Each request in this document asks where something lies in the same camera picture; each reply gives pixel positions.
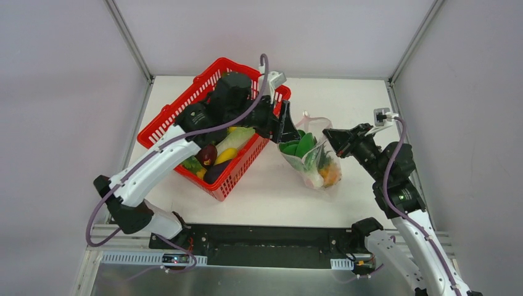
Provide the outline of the green leafy bok choy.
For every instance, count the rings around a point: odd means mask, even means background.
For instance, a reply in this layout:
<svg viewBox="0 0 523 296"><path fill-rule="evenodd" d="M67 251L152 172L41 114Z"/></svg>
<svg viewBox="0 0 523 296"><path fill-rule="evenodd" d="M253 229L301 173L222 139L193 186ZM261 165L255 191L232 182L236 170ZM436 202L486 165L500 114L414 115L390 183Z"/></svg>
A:
<svg viewBox="0 0 523 296"><path fill-rule="evenodd" d="M299 130L301 140L280 143L280 153L291 167L299 172L311 170L316 165L318 156L317 140L311 132Z"/></svg>

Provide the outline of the clear zip top bag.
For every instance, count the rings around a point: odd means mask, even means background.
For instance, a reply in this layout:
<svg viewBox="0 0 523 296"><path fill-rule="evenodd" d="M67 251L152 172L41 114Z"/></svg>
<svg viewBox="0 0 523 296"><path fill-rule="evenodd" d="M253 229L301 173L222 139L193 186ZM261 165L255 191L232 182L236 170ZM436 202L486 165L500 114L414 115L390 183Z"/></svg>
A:
<svg viewBox="0 0 523 296"><path fill-rule="evenodd" d="M278 144L289 165L301 176L306 187L327 190L342 179L339 158L323 131L332 128L326 117L312 117L307 111L296 124L299 140Z"/></svg>

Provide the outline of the toy pineapple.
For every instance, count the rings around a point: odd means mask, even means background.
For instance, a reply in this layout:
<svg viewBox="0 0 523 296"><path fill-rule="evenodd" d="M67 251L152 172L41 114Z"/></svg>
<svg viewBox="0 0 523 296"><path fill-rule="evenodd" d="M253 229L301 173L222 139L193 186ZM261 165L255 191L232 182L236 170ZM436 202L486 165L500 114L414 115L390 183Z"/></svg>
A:
<svg viewBox="0 0 523 296"><path fill-rule="evenodd" d="M321 177L321 187L329 188L336 185L342 178L338 158L332 151L320 152L317 161L317 171Z"/></svg>

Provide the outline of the red plastic shopping basket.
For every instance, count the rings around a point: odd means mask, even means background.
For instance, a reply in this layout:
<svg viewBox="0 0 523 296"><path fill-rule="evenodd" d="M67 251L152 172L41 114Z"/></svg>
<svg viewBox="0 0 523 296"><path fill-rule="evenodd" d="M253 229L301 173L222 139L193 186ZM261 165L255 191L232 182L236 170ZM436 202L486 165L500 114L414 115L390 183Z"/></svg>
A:
<svg viewBox="0 0 523 296"><path fill-rule="evenodd" d="M153 144L167 132L168 127L175 122L175 118L183 109L205 99L207 93L215 89L218 79L228 72L239 72L247 75L252 80L252 95L257 94L260 72L252 67L239 64L225 57L220 57L200 75L197 75L193 79L190 87L177 99L162 108L159 114L139 132L137 142L146 149L153 146ZM216 198L216 200L222 202L269 141L269 139L254 134L248 141L240 146L237 150L237 156L232 159L232 162L212 184L206 183L203 177L199 177L182 165L178 165L175 171L209 193L212 197Z"/></svg>

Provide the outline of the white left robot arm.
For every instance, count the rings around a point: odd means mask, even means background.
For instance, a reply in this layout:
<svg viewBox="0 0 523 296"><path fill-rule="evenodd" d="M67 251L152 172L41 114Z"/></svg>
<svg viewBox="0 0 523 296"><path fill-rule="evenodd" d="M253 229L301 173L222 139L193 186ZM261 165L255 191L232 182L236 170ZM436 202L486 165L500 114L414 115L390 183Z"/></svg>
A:
<svg viewBox="0 0 523 296"><path fill-rule="evenodd" d="M175 213L150 204L145 198L171 170L210 144L221 142L230 126L253 128L274 143L300 139L290 118L290 103L282 101L274 114L276 88L286 82L282 72L266 72L252 96L252 80L243 73L225 73L200 102L185 107L160 139L137 161L120 173L98 176L94 185L118 225L134 234L146 230L164 237L173 249L183 248L188 233Z"/></svg>

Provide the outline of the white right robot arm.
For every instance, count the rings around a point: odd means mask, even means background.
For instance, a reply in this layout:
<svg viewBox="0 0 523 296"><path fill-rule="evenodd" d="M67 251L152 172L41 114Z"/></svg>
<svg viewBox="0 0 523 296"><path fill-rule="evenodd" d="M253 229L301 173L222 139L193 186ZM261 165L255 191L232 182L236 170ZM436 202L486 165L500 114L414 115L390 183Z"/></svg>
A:
<svg viewBox="0 0 523 296"><path fill-rule="evenodd" d="M376 145L371 130L372 126L364 123L352 129L327 128L323 134L336 156L355 158L372 177L376 203L400 233L411 256L395 245L374 218L352 224L351 247L377 256L412 295L478 295L453 267L410 180L416 166L412 147L405 143L406 126L399 141L384 149Z"/></svg>

